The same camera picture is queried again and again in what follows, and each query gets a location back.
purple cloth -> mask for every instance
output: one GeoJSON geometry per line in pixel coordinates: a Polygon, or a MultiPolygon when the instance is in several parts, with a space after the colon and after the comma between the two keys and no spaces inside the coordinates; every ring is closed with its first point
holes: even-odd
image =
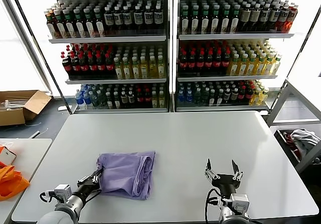
{"type": "Polygon", "coordinates": [[[135,200],[146,200],[151,190],[151,172],[155,151],[130,154],[101,154],[97,170],[102,195],[115,195],[135,200]]]}

floor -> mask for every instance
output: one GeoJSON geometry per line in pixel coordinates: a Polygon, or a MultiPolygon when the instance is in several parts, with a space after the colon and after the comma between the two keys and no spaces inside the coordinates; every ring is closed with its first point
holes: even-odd
{"type": "MultiPolygon", "coordinates": [[[[52,100],[45,107],[42,113],[31,122],[20,126],[0,127],[0,138],[29,138],[36,131],[40,131],[37,138],[49,138],[54,140],[62,125],[69,116],[66,110],[58,111],[62,106],[61,100],[52,100]]],[[[290,96],[285,102],[276,120],[290,119],[314,119],[315,116],[294,96],[290,96]]],[[[277,129],[296,129],[302,126],[272,126],[272,133],[277,129]]],[[[304,125],[303,128],[313,131],[321,136],[321,125],[304,125]]],[[[269,220],[266,223],[286,223],[286,224],[320,224],[321,215],[312,217],[296,217],[291,220],[269,220]]]]}

store shelf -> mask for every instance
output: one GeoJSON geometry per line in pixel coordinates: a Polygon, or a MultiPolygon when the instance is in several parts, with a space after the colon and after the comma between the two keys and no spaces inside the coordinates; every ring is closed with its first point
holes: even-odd
{"type": "Polygon", "coordinates": [[[236,33],[236,34],[203,34],[203,35],[179,35],[182,41],[187,40],[214,40],[214,39],[268,39],[268,38],[291,38],[294,34],[289,33],[236,33]]]}
{"type": "Polygon", "coordinates": [[[98,43],[98,42],[162,42],[166,36],[136,36],[136,37],[88,37],[88,38],[62,38],[49,39],[49,42],[55,43],[98,43]]]}
{"type": "Polygon", "coordinates": [[[107,79],[107,80],[66,80],[66,84],[121,84],[121,83],[162,83],[166,82],[166,78],[151,79],[107,79]]]}
{"type": "Polygon", "coordinates": [[[128,108],[128,109],[88,109],[76,110],[75,114],[129,114],[129,113],[165,113],[167,108],[128,108]]]}
{"type": "Polygon", "coordinates": [[[177,112],[200,112],[200,111],[240,111],[240,110],[266,110],[270,111],[267,105],[251,106],[251,105],[239,105],[239,106],[207,106],[207,107],[177,107],[177,112]]]}
{"type": "Polygon", "coordinates": [[[217,77],[178,77],[178,82],[196,81],[228,81],[228,80],[253,80],[253,79],[274,79],[277,76],[253,75],[253,76],[217,76],[217,77]]]}

cardboard box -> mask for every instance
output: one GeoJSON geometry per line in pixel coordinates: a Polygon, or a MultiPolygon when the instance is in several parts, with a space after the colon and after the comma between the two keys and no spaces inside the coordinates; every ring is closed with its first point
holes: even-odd
{"type": "Polygon", "coordinates": [[[0,110],[0,126],[20,125],[32,120],[49,103],[51,97],[39,90],[0,92],[0,102],[17,97],[29,99],[23,108],[0,110]]]}

orange plastic bag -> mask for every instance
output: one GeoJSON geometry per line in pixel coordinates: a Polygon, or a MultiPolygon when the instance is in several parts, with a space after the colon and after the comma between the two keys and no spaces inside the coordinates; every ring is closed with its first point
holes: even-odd
{"type": "Polygon", "coordinates": [[[0,201],[7,200],[29,186],[29,181],[9,165],[0,169],[0,201]]]}

